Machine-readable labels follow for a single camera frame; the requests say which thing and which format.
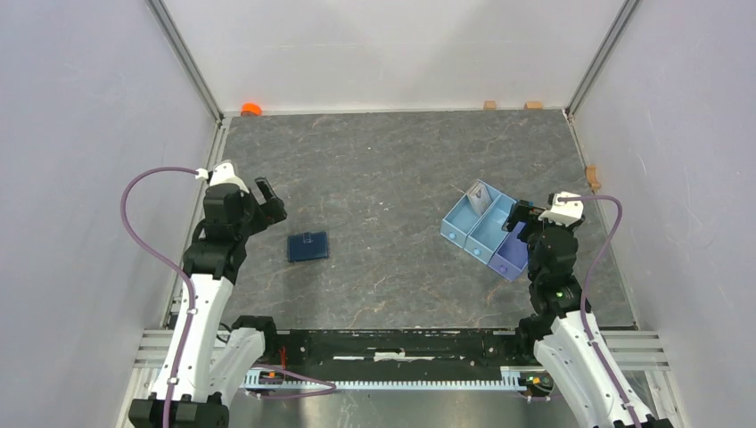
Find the grey credit card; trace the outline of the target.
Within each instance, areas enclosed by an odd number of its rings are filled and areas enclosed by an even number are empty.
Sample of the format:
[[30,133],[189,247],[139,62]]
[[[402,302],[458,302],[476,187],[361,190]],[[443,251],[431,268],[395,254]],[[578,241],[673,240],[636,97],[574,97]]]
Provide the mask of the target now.
[[480,180],[471,184],[465,195],[476,216],[481,217],[492,203],[487,186]]

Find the blue purple three-bin tray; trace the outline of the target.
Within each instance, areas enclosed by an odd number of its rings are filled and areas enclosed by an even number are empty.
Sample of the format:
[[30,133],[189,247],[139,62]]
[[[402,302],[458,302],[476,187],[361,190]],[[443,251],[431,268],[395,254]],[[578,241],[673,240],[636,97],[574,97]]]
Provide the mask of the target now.
[[441,220],[440,235],[505,280],[513,282],[521,276],[528,264],[526,243],[517,238],[520,231],[502,230],[516,200],[483,183],[492,199],[484,214],[481,217],[475,215],[465,191]]

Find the blue card holder wallet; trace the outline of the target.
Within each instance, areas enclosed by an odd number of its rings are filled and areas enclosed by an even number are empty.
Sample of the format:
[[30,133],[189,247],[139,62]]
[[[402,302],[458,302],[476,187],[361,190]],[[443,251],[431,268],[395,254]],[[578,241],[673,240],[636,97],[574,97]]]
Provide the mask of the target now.
[[287,237],[287,258],[291,263],[329,257],[329,243],[326,232],[305,232]]

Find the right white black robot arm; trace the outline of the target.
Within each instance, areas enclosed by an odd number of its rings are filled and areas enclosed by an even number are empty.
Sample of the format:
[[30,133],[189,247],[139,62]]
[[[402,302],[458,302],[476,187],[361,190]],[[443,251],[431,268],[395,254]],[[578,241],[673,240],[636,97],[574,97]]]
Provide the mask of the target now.
[[670,427],[653,415],[621,372],[573,269],[584,222],[585,198],[552,193],[549,205],[516,202],[503,224],[527,246],[527,277],[534,315],[522,319],[514,349],[542,365],[583,427]]

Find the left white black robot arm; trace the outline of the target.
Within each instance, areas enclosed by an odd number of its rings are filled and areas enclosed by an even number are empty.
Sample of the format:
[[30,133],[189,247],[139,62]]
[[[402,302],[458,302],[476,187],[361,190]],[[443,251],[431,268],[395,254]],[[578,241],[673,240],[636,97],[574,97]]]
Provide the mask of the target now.
[[128,410],[135,427],[227,427],[230,404],[252,364],[279,354],[273,319],[241,316],[223,351],[212,356],[248,239],[287,217],[268,181],[258,177],[255,184],[263,202],[239,178],[212,180],[205,191],[204,217],[179,269],[182,300],[168,353],[147,398],[133,399]]

